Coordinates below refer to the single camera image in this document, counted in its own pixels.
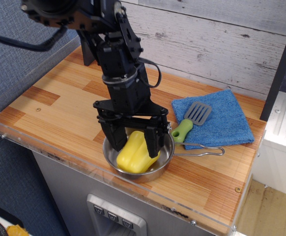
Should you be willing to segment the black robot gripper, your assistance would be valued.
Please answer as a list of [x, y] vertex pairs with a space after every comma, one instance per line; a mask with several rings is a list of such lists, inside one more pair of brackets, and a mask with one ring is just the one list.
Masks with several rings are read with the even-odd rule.
[[110, 99], [96, 101], [93, 106], [114, 150], [120, 151], [125, 146], [125, 128], [135, 128], [144, 131], [149, 156], [155, 158], [164, 146], [164, 135], [169, 132], [168, 110], [151, 100], [150, 89], [159, 86], [162, 74], [158, 72], [157, 83], [151, 85], [146, 64], [156, 65], [151, 61], [139, 61], [128, 73], [103, 74], [102, 80], [108, 88]]

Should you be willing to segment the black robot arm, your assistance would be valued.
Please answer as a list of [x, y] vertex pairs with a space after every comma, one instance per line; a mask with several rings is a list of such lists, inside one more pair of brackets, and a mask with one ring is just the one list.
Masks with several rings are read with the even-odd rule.
[[126, 8], [118, 0], [24, 0], [28, 17], [48, 27], [66, 27], [80, 37], [85, 65], [95, 60], [110, 98], [96, 101], [98, 120], [115, 150], [126, 142], [126, 129], [144, 133], [156, 157], [169, 131], [168, 110], [151, 101], [152, 85], [141, 58], [141, 40], [133, 32]]

